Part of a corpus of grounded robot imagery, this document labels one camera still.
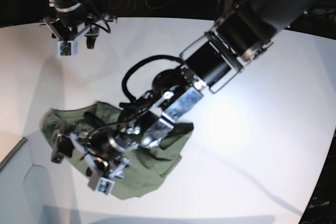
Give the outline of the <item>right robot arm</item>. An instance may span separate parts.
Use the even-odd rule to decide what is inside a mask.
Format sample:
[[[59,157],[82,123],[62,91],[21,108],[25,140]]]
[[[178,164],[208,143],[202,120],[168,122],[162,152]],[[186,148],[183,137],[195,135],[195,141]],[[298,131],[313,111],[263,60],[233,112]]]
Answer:
[[[55,11],[55,17],[46,16],[40,26],[51,31],[52,38],[57,40],[58,56],[74,56],[77,54],[78,40],[86,38],[88,49],[93,49],[99,31],[111,33],[110,22],[115,17],[104,13],[99,0],[47,0]]]

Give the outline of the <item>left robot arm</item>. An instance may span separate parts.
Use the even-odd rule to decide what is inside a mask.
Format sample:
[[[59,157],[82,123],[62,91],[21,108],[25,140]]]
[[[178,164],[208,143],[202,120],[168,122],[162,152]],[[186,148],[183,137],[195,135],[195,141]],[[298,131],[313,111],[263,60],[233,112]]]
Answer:
[[[121,114],[108,123],[85,112],[78,123],[66,123],[53,136],[51,161],[79,153],[88,165],[87,174],[107,183],[121,177],[130,164],[126,153],[162,147],[177,127],[178,119],[229,73],[237,75],[246,63],[261,55],[272,38],[290,25],[317,0],[244,0],[216,18],[212,28],[184,49],[178,57],[157,55],[134,65],[122,80],[129,99],[121,103]],[[150,62],[170,60],[173,69],[160,72],[152,87],[139,98],[127,83],[132,74]]]

